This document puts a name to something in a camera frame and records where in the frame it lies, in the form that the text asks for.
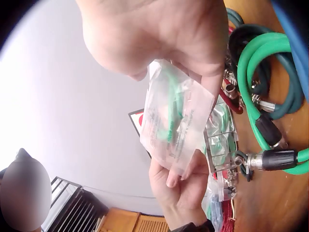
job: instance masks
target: black sleeve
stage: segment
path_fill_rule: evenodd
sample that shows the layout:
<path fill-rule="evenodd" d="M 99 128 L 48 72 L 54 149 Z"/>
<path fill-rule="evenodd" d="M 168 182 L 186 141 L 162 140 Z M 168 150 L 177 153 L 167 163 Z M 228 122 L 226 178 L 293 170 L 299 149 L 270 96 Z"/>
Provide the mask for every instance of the black sleeve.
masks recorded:
<path fill-rule="evenodd" d="M 192 222 L 184 225 L 183 227 L 177 228 L 173 231 L 168 230 L 168 232 L 214 232 L 214 227 L 211 221 L 207 220 L 201 226 L 195 226 Z"/>

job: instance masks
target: fingernail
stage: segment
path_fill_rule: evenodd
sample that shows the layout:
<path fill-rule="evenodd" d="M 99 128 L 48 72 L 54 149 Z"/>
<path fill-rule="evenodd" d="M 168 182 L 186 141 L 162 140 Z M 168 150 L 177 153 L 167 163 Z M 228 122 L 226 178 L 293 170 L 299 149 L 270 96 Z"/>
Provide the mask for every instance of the fingernail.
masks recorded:
<path fill-rule="evenodd" d="M 167 180 L 166 180 L 166 185 L 167 185 L 167 187 L 169 187 L 169 188 L 175 187 L 175 185 L 176 185 L 176 180 L 175 180 L 175 178 L 172 177 L 172 176 L 170 176 L 170 175 L 168 175 L 168 178 L 167 178 Z"/>
<path fill-rule="evenodd" d="M 186 180 L 186 179 L 188 179 L 188 175 L 187 174 L 185 174 L 185 175 L 183 175 L 182 177 L 181 177 L 181 179 L 180 180 Z"/>

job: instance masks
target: metal fitting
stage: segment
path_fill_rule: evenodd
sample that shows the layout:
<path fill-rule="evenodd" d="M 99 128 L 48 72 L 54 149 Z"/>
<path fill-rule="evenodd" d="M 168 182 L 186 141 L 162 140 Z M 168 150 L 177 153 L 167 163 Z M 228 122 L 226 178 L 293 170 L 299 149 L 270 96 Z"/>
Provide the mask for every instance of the metal fitting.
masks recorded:
<path fill-rule="evenodd" d="M 236 156 L 234 162 L 236 166 L 240 166 L 243 163 L 243 158 L 240 156 Z"/>
<path fill-rule="evenodd" d="M 231 84 L 233 84 L 235 86 L 237 85 L 237 81 L 236 81 L 236 78 L 234 76 L 234 73 L 230 69 L 225 69 L 223 76 L 224 76 L 225 79 L 228 79 Z"/>
<path fill-rule="evenodd" d="M 243 98 L 241 96 L 239 96 L 239 105 L 242 107 L 242 108 L 245 108 L 246 105 L 245 103 L 243 102 Z"/>
<path fill-rule="evenodd" d="M 260 95 L 258 94 L 252 94 L 252 102 L 256 105 L 256 106 L 260 106 L 261 109 L 267 111 L 267 112 L 273 112 L 275 111 L 275 106 L 276 104 L 272 103 L 272 102 L 268 102 L 268 101 L 262 101 Z"/>
<path fill-rule="evenodd" d="M 255 105 L 258 105 L 258 104 L 260 103 L 260 101 L 261 101 L 261 97 L 260 97 L 260 95 L 258 95 L 258 94 L 252 94 L 251 99 L 252 99 L 252 102 L 253 102 Z"/>
<path fill-rule="evenodd" d="M 282 137 L 279 142 L 277 142 L 275 145 L 271 147 L 273 149 L 287 149 L 289 146 L 284 137 Z"/>
<path fill-rule="evenodd" d="M 257 155 L 248 154 L 247 167 L 249 169 L 257 168 L 259 170 L 263 170 L 262 168 L 262 153 L 258 153 Z"/>
<path fill-rule="evenodd" d="M 238 92 L 233 84 L 227 84 L 225 87 L 225 92 L 230 99 L 235 99 L 238 97 Z"/>
<path fill-rule="evenodd" d="M 276 104 L 268 102 L 268 101 L 260 101 L 259 105 L 261 109 L 267 111 L 267 112 L 274 112 Z"/>

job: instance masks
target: white wire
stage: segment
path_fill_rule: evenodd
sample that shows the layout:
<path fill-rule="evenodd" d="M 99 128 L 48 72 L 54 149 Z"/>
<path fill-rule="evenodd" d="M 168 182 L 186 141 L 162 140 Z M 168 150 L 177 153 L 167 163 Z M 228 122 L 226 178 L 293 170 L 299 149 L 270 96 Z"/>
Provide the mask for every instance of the white wire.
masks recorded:
<path fill-rule="evenodd" d="M 231 206 L 232 206 L 232 211 L 233 211 L 232 219 L 235 220 L 235 209 L 234 209 L 234 201 L 233 201 L 233 199 L 231 199 Z"/>

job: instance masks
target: wooden furniture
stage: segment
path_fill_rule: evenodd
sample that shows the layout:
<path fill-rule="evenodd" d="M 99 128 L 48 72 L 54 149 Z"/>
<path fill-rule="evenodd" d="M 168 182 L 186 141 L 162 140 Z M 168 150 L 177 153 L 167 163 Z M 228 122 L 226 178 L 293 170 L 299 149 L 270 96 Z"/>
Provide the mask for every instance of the wooden furniture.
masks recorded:
<path fill-rule="evenodd" d="M 96 232 L 167 232 L 163 217 L 144 216 L 141 213 L 111 208 Z"/>
<path fill-rule="evenodd" d="M 268 0 L 224 0 L 226 7 L 237 11 L 245 23 L 264 25 L 276 32 L 283 29 Z M 281 64 L 272 57 L 272 77 L 269 100 L 283 103 L 289 86 L 289 77 Z M 239 135 L 239 149 L 243 152 L 259 152 L 261 149 L 254 137 L 246 111 L 234 114 Z M 302 150 L 308 147 L 308 104 L 276 120 L 291 148 Z M 246 182 L 240 176 L 235 199 L 235 232 L 293 231 L 302 215 L 308 212 L 308 174 L 290 175 L 284 171 L 254 173 L 253 181 Z"/>
<path fill-rule="evenodd" d="M 141 215 L 134 232 L 167 232 L 168 225 L 163 217 Z"/>

